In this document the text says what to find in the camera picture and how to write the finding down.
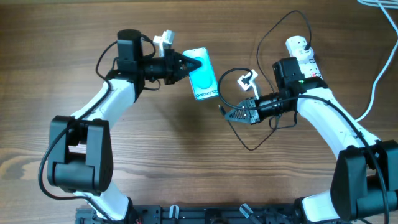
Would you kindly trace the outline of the turquoise screen Galaxy smartphone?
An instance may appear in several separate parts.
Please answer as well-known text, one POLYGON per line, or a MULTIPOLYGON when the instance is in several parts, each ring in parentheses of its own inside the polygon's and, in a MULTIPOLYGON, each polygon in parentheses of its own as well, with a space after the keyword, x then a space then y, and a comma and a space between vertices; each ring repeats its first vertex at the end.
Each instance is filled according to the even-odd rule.
POLYGON ((218 84, 207 48, 186 50, 183 55, 201 62, 200 68, 189 73, 195 99, 205 100, 218 96, 218 84))

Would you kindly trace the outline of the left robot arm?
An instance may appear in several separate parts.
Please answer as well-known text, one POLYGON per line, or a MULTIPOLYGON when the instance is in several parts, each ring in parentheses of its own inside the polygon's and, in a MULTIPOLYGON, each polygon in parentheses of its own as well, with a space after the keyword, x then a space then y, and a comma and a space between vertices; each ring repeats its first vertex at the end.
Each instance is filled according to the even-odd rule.
POLYGON ((199 60, 155 44, 138 30, 124 29, 113 43, 118 56, 100 92, 71 116, 56 116, 50 123, 49 147, 39 166, 41 191, 49 184, 68 193, 65 200, 83 199, 101 223, 142 223, 129 197, 112 181, 113 152, 110 130, 146 89, 145 82, 166 85, 187 77, 202 66, 199 60))

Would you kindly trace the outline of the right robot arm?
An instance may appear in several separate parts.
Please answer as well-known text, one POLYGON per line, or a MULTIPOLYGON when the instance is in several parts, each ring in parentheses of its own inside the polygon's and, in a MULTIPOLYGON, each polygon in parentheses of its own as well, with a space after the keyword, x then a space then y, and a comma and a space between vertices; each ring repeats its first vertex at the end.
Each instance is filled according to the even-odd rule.
POLYGON ((273 65, 278 91, 255 96, 223 112, 227 122, 257 124, 294 112, 305 118, 337 162, 329 190, 295 201, 297 223, 364 221, 397 210, 397 142, 365 130, 336 101, 323 78, 306 77, 295 57, 273 65))

